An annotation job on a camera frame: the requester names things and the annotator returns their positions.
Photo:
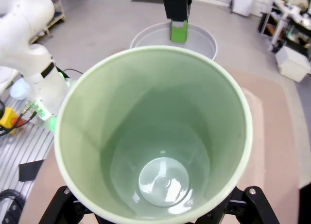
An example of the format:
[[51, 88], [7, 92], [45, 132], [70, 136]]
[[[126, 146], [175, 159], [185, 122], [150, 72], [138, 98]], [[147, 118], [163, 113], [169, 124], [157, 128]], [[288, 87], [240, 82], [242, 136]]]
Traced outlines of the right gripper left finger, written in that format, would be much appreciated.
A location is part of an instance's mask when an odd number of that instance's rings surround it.
[[61, 186], [51, 199], [46, 209], [47, 224], [80, 224], [86, 214], [96, 215], [86, 208], [67, 186]]

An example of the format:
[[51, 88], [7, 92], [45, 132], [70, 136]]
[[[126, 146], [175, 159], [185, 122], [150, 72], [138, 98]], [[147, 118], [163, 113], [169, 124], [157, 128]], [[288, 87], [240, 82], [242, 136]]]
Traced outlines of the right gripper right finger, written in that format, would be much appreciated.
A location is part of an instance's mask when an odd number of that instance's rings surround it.
[[217, 221], [221, 222], [224, 215], [235, 216], [241, 224], [278, 224], [270, 203], [258, 186], [241, 190], [237, 187], [217, 207]]

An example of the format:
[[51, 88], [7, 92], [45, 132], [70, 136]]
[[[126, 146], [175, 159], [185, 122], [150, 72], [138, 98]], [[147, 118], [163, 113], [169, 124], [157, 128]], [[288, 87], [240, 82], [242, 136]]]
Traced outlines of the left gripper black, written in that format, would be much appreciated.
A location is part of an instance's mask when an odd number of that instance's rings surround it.
[[186, 42], [192, 0], [163, 0], [167, 19], [171, 20], [171, 42]]

